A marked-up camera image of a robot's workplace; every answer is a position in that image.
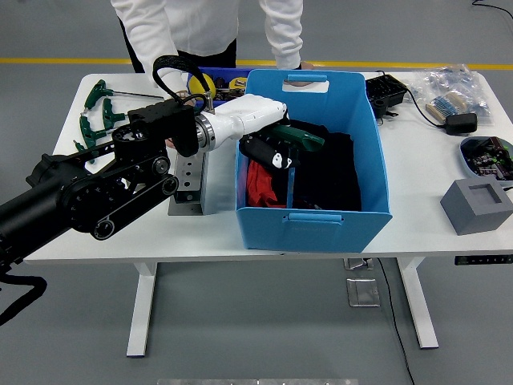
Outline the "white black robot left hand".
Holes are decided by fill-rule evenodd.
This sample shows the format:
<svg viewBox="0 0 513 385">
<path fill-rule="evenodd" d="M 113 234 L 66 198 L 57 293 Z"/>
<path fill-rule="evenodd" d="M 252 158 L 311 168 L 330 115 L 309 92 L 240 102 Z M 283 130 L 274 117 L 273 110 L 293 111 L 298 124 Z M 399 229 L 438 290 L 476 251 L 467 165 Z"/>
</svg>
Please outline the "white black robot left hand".
<svg viewBox="0 0 513 385">
<path fill-rule="evenodd" d="M 286 105 L 259 95 L 246 94 L 220 105 L 213 113 L 204 112 L 197 120 L 204 125 L 203 151 L 217 149 L 226 140 L 238 140 L 240 151 L 249 159 L 271 169 L 285 170 L 300 165 L 286 151 L 281 152 L 257 133 L 274 128 L 288 117 Z"/>
</svg>

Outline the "person's left hand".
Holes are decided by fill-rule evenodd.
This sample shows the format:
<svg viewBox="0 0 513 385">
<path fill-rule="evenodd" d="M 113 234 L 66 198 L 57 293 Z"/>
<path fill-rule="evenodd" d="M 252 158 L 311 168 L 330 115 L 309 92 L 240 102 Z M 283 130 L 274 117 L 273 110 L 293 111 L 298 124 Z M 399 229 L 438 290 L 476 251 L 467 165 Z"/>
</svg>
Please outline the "person's left hand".
<svg viewBox="0 0 513 385">
<path fill-rule="evenodd" d="M 299 70 L 313 70 L 314 65 L 312 63 L 308 63 L 305 61 L 301 61 L 300 65 L 296 68 L 297 71 Z M 292 80 L 285 80 L 285 83 L 292 86 L 292 87 L 305 87 L 311 84 L 311 82 L 308 81 L 292 81 Z"/>
</svg>

